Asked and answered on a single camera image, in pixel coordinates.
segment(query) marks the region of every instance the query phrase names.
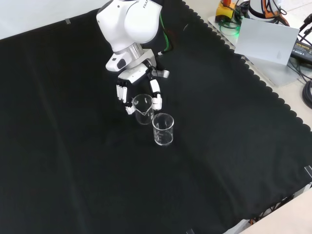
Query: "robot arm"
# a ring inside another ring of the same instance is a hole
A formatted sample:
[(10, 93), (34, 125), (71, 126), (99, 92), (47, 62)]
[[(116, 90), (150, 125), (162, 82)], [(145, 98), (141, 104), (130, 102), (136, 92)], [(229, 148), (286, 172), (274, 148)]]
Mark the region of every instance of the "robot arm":
[(97, 22), (114, 52), (106, 64), (112, 72), (130, 68), (144, 54), (139, 43), (150, 42), (159, 27), (162, 1), (112, 0), (97, 13)]
[(150, 81), (153, 109), (162, 108), (160, 87), (155, 77), (169, 76), (168, 71), (156, 71), (156, 60), (151, 49), (142, 49), (140, 43), (150, 42), (157, 34), (163, 0), (111, 0), (97, 13), (97, 22), (111, 44), (113, 56), (106, 69), (118, 72), (117, 97), (128, 114), (134, 108), (128, 97), (128, 84), (142, 77)]

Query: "yellow device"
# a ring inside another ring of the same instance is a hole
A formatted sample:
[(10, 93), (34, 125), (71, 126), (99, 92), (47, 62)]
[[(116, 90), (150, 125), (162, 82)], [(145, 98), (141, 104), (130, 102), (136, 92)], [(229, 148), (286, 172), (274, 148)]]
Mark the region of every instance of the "yellow device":
[[(230, 8), (235, 9), (235, 3), (232, 2), (229, 5)], [(222, 3), (219, 3), (218, 8), (216, 9), (215, 21), (216, 22), (230, 22), (232, 20), (234, 11)]]

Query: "green cable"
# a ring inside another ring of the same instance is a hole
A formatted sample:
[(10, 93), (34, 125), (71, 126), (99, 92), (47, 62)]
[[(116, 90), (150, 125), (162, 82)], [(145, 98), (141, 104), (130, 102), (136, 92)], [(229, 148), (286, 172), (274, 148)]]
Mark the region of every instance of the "green cable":
[[(161, 26), (162, 26), (163, 30), (165, 30), (164, 23), (162, 22), (161, 14), (160, 14), (160, 22), (161, 22)], [(165, 37), (165, 40), (166, 40), (166, 45), (167, 45), (167, 47), (166, 47), (166, 49), (164, 49), (164, 51), (167, 51), (169, 49), (169, 40), (168, 40), (168, 37), (165, 34), (165, 32), (163, 32), (163, 34), (164, 34), (164, 37)]]

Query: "empty beaker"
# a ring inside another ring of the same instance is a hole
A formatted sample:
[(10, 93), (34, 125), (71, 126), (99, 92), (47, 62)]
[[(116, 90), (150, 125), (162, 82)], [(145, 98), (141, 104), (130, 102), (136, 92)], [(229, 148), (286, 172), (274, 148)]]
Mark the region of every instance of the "empty beaker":
[(152, 109), (153, 98), (147, 94), (137, 95), (132, 100), (132, 105), (136, 110), (135, 115), (139, 124), (150, 124), (154, 118)]
[(158, 145), (170, 145), (174, 139), (174, 118), (169, 114), (159, 113), (154, 116), (154, 140)]

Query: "black cloth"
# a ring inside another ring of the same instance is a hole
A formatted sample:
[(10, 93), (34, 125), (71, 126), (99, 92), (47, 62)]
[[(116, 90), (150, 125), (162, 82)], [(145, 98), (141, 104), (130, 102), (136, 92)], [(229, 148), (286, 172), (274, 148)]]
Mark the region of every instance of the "black cloth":
[(220, 234), (309, 182), (310, 128), (180, 0), (156, 145), (117, 101), (96, 12), (0, 42), (1, 233)]

